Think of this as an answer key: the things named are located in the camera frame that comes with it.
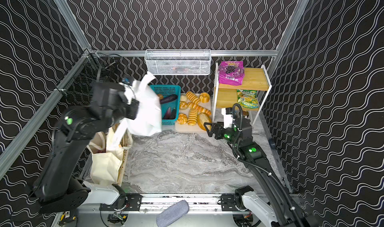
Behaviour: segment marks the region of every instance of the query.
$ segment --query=green snack bag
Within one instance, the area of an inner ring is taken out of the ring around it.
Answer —
[[[237,102],[245,108],[258,108],[257,90],[237,90]]]

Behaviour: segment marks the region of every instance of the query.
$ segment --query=gray fabric pouch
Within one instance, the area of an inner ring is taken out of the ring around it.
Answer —
[[[158,227],[166,227],[180,219],[183,215],[188,213],[188,211],[188,203],[186,201],[179,201],[159,214],[156,217],[156,224]]]

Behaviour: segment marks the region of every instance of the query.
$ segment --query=beige tray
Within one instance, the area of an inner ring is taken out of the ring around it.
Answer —
[[[201,107],[209,109],[212,112],[212,110],[211,110],[211,100],[209,100],[208,103],[200,103],[199,105]],[[190,108],[188,108],[188,109],[179,109],[179,114],[183,113],[183,114],[186,114],[188,116],[189,110],[190,110]],[[202,132],[203,133],[203,132],[206,132],[205,130],[200,129],[198,124],[191,126],[191,125],[188,125],[188,124],[178,124],[177,122],[175,122],[175,131],[176,132],[180,132],[180,133],[198,133],[198,132]]]

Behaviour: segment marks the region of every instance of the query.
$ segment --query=black wire mesh basket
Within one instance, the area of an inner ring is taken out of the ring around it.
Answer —
[[[92,53],[79,68],[78,73],[68,83],[68,88],[61,90],[69,104],[88,105],[92,97],[92,87],[97,82],[113,82],[118,56]]]

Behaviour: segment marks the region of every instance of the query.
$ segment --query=snack package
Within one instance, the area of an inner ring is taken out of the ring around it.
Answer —
[[[257,90],[237,90],[237,102],[242,107],[250,109],[258,108]]]
[[[218,67],[218,82],[226,85],[241,85],[244,79],[242,61],[222,61]]]

